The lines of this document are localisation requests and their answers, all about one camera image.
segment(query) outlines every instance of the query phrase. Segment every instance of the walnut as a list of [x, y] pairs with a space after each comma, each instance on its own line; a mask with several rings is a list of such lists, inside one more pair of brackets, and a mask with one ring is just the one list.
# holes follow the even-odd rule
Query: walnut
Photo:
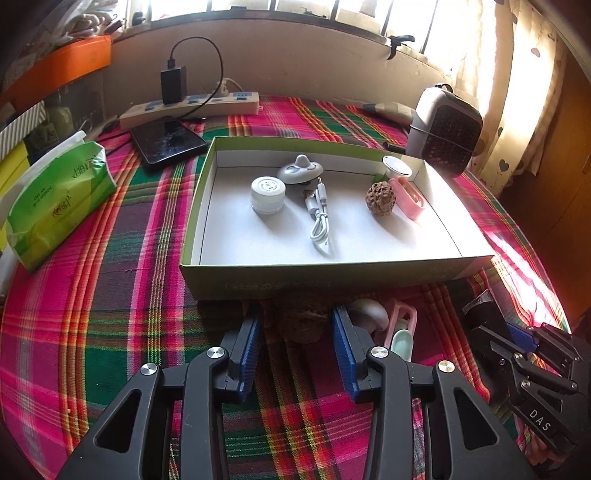
[[324, 295], [292, 292], [273, 301], [277, 329], [285, 340], [314, 343], [329, 324], [331, 301]]
[[376, 215], [388, 215], [394, 208], [396, 197], [387, 181], [374, 183], [365, 195], [365, 204]]

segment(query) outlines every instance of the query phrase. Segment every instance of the green tissue pack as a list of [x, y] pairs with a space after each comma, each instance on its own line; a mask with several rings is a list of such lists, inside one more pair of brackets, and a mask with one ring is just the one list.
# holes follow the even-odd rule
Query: green tissue pack
[[115, 189], [105, 149], [77, 144], [23, 186], [6, 219], [8, 244], [34, 271]]

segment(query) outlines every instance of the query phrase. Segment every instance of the white jar lid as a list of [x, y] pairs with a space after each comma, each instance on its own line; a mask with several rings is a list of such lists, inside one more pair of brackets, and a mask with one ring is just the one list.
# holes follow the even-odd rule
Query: white jar lid
[[386, 165], [386, 175], [390, 179], [395, 179], [397, 177], [409, 177], [413, 174], [412, 169], [398, 157], [386, 155], [382, 159], [382, 162], [384, 162], [384, 165]]
[[256, 213], [277, 213], [283, 207], [285, 184], [275, 177], [259, 177], [251, 185], [251, 205]]

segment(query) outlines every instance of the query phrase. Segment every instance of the wooden door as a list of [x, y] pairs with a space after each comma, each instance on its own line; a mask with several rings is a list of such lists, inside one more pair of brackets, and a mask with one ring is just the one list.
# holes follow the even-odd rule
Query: wooden door
[[537, 176], [524, 173], [501, 203], [524, 231], [567, 318], [591, 307], [591, 85], [569, 54]]

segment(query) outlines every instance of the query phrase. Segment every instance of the black grille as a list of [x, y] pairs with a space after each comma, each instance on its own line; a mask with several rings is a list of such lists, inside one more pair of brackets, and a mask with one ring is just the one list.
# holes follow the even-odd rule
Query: black grille
[[437, 109], [423, 159], [442, 175], [461, 175], [480, 137], [480, 123], [450, 105]]

